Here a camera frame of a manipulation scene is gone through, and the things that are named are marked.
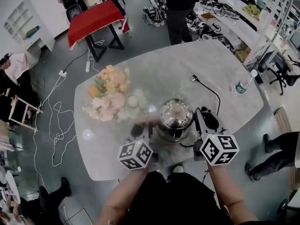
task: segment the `gray floor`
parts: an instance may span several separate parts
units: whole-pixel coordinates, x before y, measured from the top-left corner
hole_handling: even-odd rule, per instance
[[[167,27],[147,26],[143,19],[143,7],[150,5],[149,0],[125,0],[126,10],[129,15],[130,32],[120,35],[125,51],[108,49],[95,68],[103,69],[106,65],[117,64],[139,54],[170,45]],[[95,41],[105,39],[108,43],[112,39],[112,34],[108,28],[104,28],[94,35]],[[59,78],[58,73],[75,57],[83,54],[87,50],[85,42],[76,45],[74,50],[69,50],[68,39],[64,35],[55,44],[53,52],[44,51],[39,63],[32,69],[32,80],[41,100],[50,93],[52,87]],[[67,70],[67,79],[59,86],[50,97],[50,102],[62,102],[62,110],[73,109],[74,93],[77,85],[93,76],[95,72],[91,69],[85,72],[87,55],[77,59]],[[275,219],[276,209],[281,201],[288,197],[288,170],[261,179],[259,182],[251,183],[245,176],[244,164],[254,155],[256,163],[263,161],[266,156],[263,149],[258,144],[262,141],[264,133],[269,133],[271,138],[279,134],[272,112],[267,102],[263,109],[243,128],[236,132],[236,138],[240,145],[240,153],[228,166],[228,170],[233,179],[242,187],[245,199],[249,208],[263,220]],[[118,184],[117,180],[95,182],[90,179],[83,164],[77,141],[69,144],[64,155],[63,163],[58,167],[52,167],[51,158],[53,153],[53,142],[49,139],[49,120],[51,111],[47,103],[43,106],[44,113],[37,118],[39,131],[36,133],[37,156],[36,164],[43,175],[45,185],[49,191],[56,190],[60,185],[60,177],[66,176],[73,191],[73,196],[64,200],[66,213],[71,217],[80,209],[85,208],[92,221],[95,221],[99,211],[110,193],[111,189]],[[60,126],[66,130],[73,121],[72,114],[63,114],[60,118]],[[36,172],[34,169],[33,155],[35,144],[33,142],[33,132],[28,129],[19,128],[22,140],[19,141],[24,147],[24,151],[18,152],[18,160],[22,165],[20,179],[27,179],[20,183],[22,187],[36,189]],[[58,130],[57,119],[54,117],[51,125],[51,137],[53,138]],[[64,150],[66,141],[75,135],[74,127],[62,142],[57,143],[56,157],[54,163],[60,161],[60,156]],[[187,173],[202,180],[206,170],[205,162],[194,162],[192,159],[184,162],[184,169]],[[207,176],[205,184],[212,187],[210,177]],[[30,193],[23,190],[21,195]],[[79,219],[73,219],[72,224],[83,224]]]

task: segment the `kettle lid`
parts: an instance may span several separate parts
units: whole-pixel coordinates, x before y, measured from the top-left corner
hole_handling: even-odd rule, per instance
[[[171,129],[186,128],[193,120],[193,111],[184,101],[177,98],[166,101],[159,111],[161,123]]]

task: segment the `wooden stool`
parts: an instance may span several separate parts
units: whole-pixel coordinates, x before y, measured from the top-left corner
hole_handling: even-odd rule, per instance
[[[15,111],[15,106],[16,106],[16,104],[17,104],[17,101],[21,101],[21,102],[23,102],[23,103],[26,104],[26,108],[25,108],[25,111],[24,111],[24,115],[23,115],[22,122],[19,122],[19,121],[17,121],[17,120],[15,120],[15,119],[12,118],[12,116],[13,116],[13,114],[14,114],[14,111]],[[40,110],[40,109],[38,109],[38,108],[36,108],[36,107],[30,105],[29,103],[25,102],[23,99],[19,98],[19,97],[16,95],[16,96],[15,96],[15,99],[14,99],[14,101],[13,101],[12,108],[11,108],[11,110],[10,110],[9,120],[12,120],[12,121],[14,121],[14,122],[16,122],[16,123],[18,123],[18,124],[24,126],[24,127],[27,127],[27,128],[30,128],[30,129],[33,129],[33,130],[37,131],[38,129],[37,129],[36,127],[32,127],[32,126],[29,126],[29,125],[27,125],[27,124],[24,123],[24,122],[25,122],[25,118],[26,118],[26,114],[27,114],[27,110],[28,110],[29,107],[32,108],[32,109],[34,109],[35,111],[37,111],[37,114],[38,114],[38,113],[43,113],[42,110]]]

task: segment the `plastic water bottle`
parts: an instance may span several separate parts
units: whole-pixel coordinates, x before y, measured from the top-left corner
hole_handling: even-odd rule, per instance
[[[250,74],[251,74],[250,80],[242,79],[232,88],[232,94],[235,97],[242,95],[247,91],[248,87],[250,86],[250,84],[252,83],[252,81],[254,80],[254,78],[257,76],[258,73],[256,70],[253,69]]]

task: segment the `red cloth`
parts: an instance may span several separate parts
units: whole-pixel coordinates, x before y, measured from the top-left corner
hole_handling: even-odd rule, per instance
[[[85,38],[89,34],[122,19],[125,19],[124,16],[111,0],[100,3],[75,16],[71,20],[67,35],[70,49],[73,49],[77,41]],[[129,26],[126,23],[123,33],[128,31]]]

